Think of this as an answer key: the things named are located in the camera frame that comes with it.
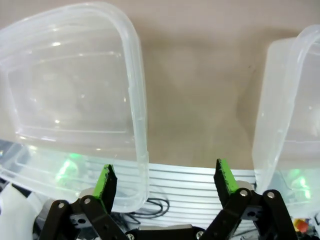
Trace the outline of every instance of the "black cable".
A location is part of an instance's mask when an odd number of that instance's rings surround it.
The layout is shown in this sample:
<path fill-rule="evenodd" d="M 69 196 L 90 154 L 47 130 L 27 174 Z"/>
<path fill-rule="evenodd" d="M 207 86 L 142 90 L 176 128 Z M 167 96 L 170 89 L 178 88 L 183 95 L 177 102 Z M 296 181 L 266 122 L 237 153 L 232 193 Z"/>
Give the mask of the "black cable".
<path fill-rule="evenodd" d="M 164 208 L 163 204 L 155 202 L 155 201 L 165 202 L 166 203 L 166 209 L 163 210 L 163 208 Z M 160 210 L 155 211 L 155 212 L 150 212 L 150 213 L 130 212 L 130 213 L 127 213 L 127 215 L 134 216 L 134 217 L 136 217 L 138 219 L 155 219 L 155 218 L 159 218 L 159 217 L 165 215 L 169 211 L 170 202 L 167 199 L 148 198 L 147 202 L 159 206 Z"/>
<path fill-rule="evenodd" d="M 237 233 L 236 235 L 233 235 L 232 237 L 234 238 L 234 237 L 239 237 L 239 236 L 241 236 L 241 235 L 243 235 L 243 234 L 248 234 L 248 233 L 252 233 L 252 232 L 254 232 L 254 231 L 257 231 L 258 229 L 250 229 L 250 230 L 246 230 L 246 231 L 242 231 L 242 232 L 240 232 L 240 233 Z"/>
<path fill-rule="evenodd" d="M 129 213 L 112 212 L 111 217 L 124 232 L 127 232 L 130 230 L 128 224 L 140 225 L 141 222 L 138 219 L 159 218 L 165 215 L 170 208 L 170 202 L 167 199 L 150 197 L 146 202 L 158 206 L 159 210 L 149 212 L 148 209 L 144 210 L 144 208 L 141 208 L 140 211 L 133 211 Z"/>

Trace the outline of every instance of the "red component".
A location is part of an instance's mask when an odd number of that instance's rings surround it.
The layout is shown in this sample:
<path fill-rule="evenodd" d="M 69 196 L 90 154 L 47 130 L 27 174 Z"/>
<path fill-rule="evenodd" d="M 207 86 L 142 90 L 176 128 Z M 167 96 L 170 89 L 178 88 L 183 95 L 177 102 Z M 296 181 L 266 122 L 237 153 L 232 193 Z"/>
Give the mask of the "red component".
<path fill-rule="evenodd" d="M 295 227 L 301 232 L 301 233 L 306 233 L 308 230 L 308 223 L 302 220 L 298 220 L 295 224 Z"/>

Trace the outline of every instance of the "beige surface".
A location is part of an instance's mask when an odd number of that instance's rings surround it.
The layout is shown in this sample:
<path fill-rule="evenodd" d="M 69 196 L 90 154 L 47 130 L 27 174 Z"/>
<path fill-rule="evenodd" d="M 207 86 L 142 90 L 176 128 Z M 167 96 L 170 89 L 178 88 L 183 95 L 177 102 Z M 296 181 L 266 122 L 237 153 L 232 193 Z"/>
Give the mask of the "beige surface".
<path fill-rule="evenodd" d="M 77 3 L 2 0 L 0 27 Z M 253 168 L 266 49 L 320 23 L 319 0 L 110 0 L 142 43 L 151 163 Z"/>

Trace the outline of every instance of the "clear plastic container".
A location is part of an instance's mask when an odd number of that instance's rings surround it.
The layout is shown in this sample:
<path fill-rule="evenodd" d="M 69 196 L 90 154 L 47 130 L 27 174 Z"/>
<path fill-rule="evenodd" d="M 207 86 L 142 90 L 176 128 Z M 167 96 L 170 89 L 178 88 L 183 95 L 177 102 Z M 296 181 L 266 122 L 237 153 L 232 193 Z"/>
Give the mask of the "clear plastic container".
<path fill-rule="evenodd" d="M 123 12 L 81 3 L 1 30 L 0 84 L 17 142 L 0 158 L 1 177 L 72 202 L 95 185 L 104 164 L 114 164 L 113 210 L 143 205 L 144 70 L 138 35 Z"/>
<path fill-rule="evenodd" d="M 257 191 L 281 192 L 290 214 L 320 210 L 320 25 L 267 53 L 252 158 Z"/>

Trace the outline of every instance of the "white object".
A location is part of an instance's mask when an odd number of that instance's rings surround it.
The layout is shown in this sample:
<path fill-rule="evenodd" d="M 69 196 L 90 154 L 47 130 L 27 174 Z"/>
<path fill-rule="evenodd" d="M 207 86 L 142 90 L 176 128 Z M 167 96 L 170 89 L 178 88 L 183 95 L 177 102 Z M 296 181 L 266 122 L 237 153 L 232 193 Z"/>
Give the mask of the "white object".
<path fill-rule="evenodd" d="M 148 196 L 141 47 L 128 17 L 102 2 L 65 6 L 0 31 L 2 102 L 16 141 L 0 175 L 73 202 L 114 164 L 117 212 Z"/>
<path fill-rule="evenodd" d="M 0 232 L 5 240 L 32 240 L 33 226 L 47 198 L 22 195 L 11 184 L 0 193 Z"/>
<path fill-rule="evenodd" d="M 257 191 L 280 191 L 289 213 L 320 209 L 320 25 L 267 53 L 252 158 Z"/>

